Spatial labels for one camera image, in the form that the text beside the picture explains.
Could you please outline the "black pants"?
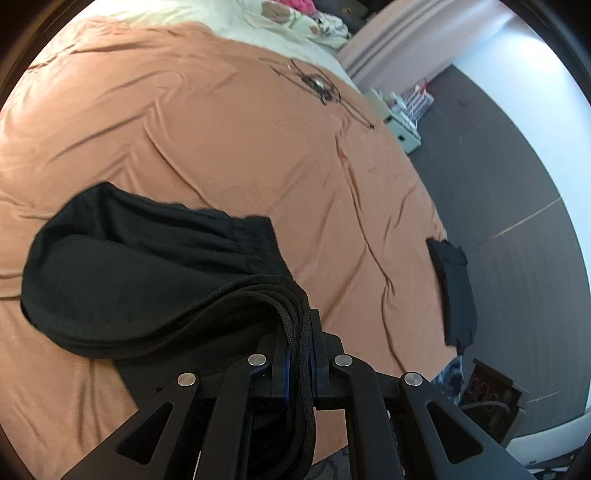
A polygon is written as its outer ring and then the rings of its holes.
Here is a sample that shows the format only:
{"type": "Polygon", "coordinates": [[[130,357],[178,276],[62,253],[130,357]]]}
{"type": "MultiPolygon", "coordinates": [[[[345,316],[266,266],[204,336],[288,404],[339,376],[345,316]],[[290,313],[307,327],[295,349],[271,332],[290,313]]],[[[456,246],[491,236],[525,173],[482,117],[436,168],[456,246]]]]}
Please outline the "black pants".
{"type": "Polygon", "coordinates": [[[59,347],[111,360],[137,406],[183,372],[222,373],[264,337],[283,336],[287,413],[273,415],[266,433],[294,475],[311,467],[311,307],[269,218],[192,210],[97,184],[36,235],[20,302],[27,321],[59,347]]]}

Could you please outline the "black folded garment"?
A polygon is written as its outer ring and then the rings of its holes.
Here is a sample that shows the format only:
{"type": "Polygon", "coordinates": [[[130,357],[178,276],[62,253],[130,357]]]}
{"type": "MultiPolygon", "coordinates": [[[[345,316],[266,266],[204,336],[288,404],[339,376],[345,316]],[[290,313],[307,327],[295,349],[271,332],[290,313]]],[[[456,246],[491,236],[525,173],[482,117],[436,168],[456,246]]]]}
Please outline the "black folded garment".
{"type": "Polygon", "coordinates": [[[474,343],[478,326],[468,259],[448,240],[429,238],[426,243],[440,285],[445,343],[462,356],[474,343]]]}

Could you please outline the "pink curtain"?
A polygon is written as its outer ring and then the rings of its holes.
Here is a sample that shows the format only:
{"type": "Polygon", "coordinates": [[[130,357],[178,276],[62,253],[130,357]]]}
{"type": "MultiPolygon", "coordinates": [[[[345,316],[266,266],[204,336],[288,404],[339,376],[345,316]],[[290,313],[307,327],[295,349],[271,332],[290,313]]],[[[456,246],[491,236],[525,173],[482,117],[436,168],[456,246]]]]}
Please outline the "pink curtain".
{"type": "Polygon", "coordinates": [[[431,81],[515,17],[500,1],[394,1],[337,55],[365,92],[402,93],[431,81]]]}

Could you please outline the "orange-brown blanket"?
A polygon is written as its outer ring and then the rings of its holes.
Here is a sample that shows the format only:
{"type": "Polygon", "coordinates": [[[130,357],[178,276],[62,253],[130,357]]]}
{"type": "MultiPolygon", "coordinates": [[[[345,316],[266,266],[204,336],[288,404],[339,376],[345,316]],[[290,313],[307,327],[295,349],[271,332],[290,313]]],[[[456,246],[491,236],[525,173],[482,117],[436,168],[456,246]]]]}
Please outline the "orange-brown blanket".
{"type": "Polygon", "coordinates": [[[23,317],[34,236],[101,181],[156,201],[269,217],[325,331],[376,370],[435,377],[454,357],[426,242],[443,239],[411,161],[363,97],[322,104],[287,58],[186,23],[69,24],[1,112],[1,424],[57,479],[135,409],[114,366],[23,317]]]}

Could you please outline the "plush toys on bed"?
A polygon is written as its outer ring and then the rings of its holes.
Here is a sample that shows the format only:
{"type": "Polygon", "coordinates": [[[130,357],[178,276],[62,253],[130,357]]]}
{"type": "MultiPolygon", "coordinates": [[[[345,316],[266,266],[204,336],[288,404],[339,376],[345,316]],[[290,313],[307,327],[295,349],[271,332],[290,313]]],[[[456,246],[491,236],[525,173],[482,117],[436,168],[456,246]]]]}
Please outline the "plush toys on bed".
{"type": "Polygon", "coordinates": [[[338,51],[349,42],[352,34],[341,18],[321,11],[308,15],[297,9],[297,6],[304,4],[305,1],[263,1],[260,8],[264,18],[283,25],[322,47],[338,51]]]}

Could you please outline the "white bed sheet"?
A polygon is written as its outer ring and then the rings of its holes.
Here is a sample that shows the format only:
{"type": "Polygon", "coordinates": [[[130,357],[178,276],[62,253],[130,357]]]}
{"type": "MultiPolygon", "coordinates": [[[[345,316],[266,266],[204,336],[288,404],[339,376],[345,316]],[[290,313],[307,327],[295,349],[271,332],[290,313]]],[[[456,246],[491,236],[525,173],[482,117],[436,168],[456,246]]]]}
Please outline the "white bed sheet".
{"type": "Polygon", "coordinates": [[[85,17],[106,17],[130,26],[165,26],[201,23],[216,35],[272,50],[312,63],[352,83],[335,59],[338,51],[315,44],[303,35],[262,15],[262,1],[94,1],[85,17]]]}

